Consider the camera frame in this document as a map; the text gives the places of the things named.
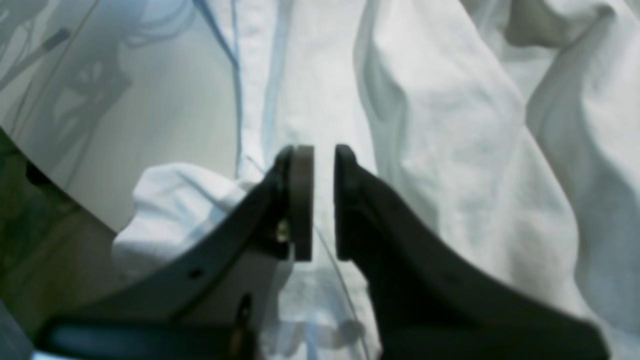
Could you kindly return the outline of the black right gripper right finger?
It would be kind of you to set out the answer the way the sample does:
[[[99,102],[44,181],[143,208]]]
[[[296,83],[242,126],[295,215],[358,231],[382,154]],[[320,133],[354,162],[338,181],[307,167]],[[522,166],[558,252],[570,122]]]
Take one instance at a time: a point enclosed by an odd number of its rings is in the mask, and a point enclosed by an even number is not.
[[[354,151],[334,151],[338,259],[368,285],[382,360],[608,360],[598,329],[457,255]]]

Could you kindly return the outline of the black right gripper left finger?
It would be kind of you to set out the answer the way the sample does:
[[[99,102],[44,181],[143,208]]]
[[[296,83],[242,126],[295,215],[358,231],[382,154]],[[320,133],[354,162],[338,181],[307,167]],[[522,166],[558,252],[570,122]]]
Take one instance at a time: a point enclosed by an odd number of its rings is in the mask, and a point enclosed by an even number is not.
[[[286,146],[215,230],[137,283],[48,321],[37,360],[249,360],[273,288],[313,258],[314,149]]]

